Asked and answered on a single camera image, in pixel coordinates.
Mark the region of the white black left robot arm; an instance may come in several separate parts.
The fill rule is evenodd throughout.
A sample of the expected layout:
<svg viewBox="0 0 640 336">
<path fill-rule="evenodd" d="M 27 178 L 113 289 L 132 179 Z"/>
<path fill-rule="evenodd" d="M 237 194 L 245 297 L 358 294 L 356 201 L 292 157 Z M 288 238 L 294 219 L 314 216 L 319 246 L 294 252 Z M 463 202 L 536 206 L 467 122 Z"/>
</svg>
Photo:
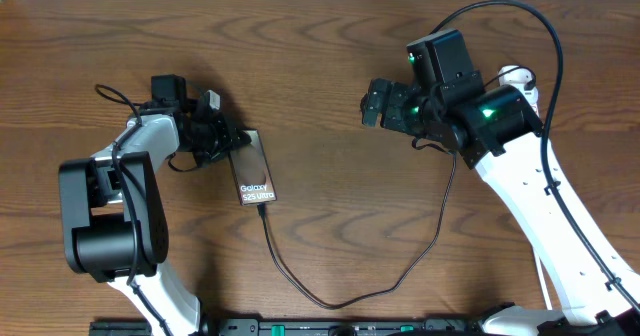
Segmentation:
<svg viewBox="0 0 640 336">
<path fill-rule="evenodd" d="M 213 90 L 188 95 L 173 74 L 151 79 L 151 98 L 135 103 L 103 84 L 95 92 L 131 113 L 124 131 L 88 158 L 58 171 L 64 254 L 70 269 L 121 292 L 138 321 L 102 320 L 92 335 L 215 335 L 218 326 L 168 260 L 169 231 L 156 173 L 179 153 L 196 169 L 249 143 L 221 109 Z"/>
</svg>

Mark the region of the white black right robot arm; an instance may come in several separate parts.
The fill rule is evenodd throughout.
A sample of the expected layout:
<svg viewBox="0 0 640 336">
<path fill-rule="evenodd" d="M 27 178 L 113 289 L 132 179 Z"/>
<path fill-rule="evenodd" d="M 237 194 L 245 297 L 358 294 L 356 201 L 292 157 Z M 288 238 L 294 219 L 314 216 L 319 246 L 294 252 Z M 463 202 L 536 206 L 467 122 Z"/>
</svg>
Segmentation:
<svg viewBox="0 0 640 336">
<path fill-rule="evenodd" d="M 374 79 L 362 122 L 428 139 L 462 157 L 508 207 L 545 266 L 558 310 L 499 306 L 473 329 L 494 335 L 636 335 L 639 315 L 615 290 L 553 197 L 552 181 L 592 247 L 633 296 L 639 276 L 616 252 L 565 177 L 552 150 L 542 164 L 537 97 L 501 82 L 486 90 L 462 34 L 436 32 L 407 46 L 410 85 Z"/>
</svg>

